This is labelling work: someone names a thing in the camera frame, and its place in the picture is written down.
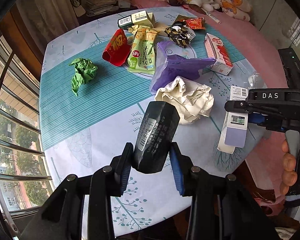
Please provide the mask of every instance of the black container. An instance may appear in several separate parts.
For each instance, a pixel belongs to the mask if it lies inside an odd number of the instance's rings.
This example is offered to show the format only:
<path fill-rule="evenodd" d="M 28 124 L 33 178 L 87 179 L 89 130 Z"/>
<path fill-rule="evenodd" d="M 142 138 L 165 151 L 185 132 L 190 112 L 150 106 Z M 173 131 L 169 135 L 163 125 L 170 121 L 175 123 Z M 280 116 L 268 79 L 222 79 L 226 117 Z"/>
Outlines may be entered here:
<path fill-rule="evenodd" d="M 179 120 L 173 105 L 163 101 L 149 103 L 133 153 L 133 168 L 145 174 L 162 170 Z"/>

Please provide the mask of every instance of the beige curtain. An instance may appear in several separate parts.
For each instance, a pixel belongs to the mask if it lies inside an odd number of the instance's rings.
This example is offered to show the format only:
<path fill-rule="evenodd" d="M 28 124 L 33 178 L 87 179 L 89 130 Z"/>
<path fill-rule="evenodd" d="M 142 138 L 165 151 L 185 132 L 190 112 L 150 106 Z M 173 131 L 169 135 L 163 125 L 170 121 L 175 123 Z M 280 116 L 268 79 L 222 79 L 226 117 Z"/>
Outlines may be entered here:
<path fill-rule="evenodd" d="M 16 5 L 43 55 L 50 41 L 79 26 L 70 0 L 17 0 Z"/>

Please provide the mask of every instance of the crumpled white paper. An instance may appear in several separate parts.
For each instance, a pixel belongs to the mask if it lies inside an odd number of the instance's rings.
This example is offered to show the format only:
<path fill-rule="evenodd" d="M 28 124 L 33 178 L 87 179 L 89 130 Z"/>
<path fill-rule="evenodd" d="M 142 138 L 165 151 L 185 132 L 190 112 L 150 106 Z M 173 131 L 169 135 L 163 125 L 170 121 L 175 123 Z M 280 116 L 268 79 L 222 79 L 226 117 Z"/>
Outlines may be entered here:
<path fill-rule="evenodd" d="M 174 105 L 180 116 L 180 124 L 189 124 L 200 115 L 209 117 L 214 98 L 211 87 L 177 76 L 164 88 L 159 88 L 154 100 Z"/>

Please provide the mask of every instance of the person's fingers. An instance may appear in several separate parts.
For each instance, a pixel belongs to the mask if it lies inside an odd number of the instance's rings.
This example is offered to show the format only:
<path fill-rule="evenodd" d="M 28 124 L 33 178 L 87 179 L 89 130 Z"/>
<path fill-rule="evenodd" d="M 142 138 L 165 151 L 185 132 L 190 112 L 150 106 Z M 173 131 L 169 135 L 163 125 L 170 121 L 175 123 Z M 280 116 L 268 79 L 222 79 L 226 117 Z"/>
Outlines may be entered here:
<path fill-rule="evenodd" d="M 287 186 L 292 186 L 297 181 L 297 173 L 295 171 L 283 171 L 282 182 Z"/>
<path fill-rule="evenodd" d="M 288 143 L 287 140 L 284 140 L 282 145 L 281 145 L 281 149 L 284 153 L 288 153 L 289 152 L 289 147 L 288 147 Z"/>
<path fill-rule="evenodd" d="M 280 184 L 280 193 L 282 195 L 286 195 L 289 191 L 289 186 L 288 185 L 285 185 L 283 182 L 281 182 Z"/>
<path fill-rule="evenodd" d="M 296 158 L 290 154 L 286 153 L 282 158 L 282 166 L 285 171 L 293 171 L 296 167 L 297 160 Z"/>

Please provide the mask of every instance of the red paper box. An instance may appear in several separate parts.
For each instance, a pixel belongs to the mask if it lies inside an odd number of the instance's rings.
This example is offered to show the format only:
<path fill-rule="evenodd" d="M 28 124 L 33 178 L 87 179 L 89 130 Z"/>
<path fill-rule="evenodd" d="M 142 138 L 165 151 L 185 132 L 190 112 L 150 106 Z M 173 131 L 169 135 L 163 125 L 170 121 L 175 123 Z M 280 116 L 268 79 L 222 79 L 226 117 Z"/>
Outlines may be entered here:
<path fill-rule="evenodd" d="M 112 65 L 120 67 L 130 54 L 131 46 L 127 43 L 127 37 L 123 29 L 118 29 L 102 54 L 102 58 Z"/>

